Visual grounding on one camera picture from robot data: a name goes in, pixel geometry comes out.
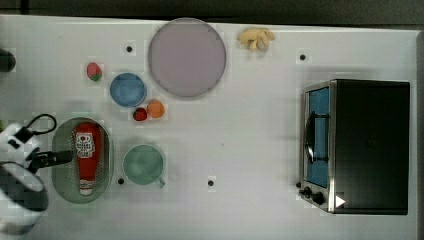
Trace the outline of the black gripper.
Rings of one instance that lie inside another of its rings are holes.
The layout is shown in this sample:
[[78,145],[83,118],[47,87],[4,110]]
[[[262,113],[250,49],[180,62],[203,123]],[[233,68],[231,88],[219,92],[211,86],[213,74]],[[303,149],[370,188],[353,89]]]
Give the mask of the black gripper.
[[72,161],[71,150],[59,152],[42,152],[41,141],[36,133],[27,127],[21,127],[13,135],[13,158],[26,167],[30,172],[36,173],[45,166],[62,165]]

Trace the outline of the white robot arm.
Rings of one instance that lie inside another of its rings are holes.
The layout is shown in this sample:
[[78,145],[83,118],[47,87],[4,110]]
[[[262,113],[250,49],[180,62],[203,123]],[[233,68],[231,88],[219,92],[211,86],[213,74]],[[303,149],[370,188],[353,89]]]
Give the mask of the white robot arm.
[[37,134],[21,124],[1,132],[1,240],[23,240],[49,205],[40,168],[70,163],[73,151],[40,152]]

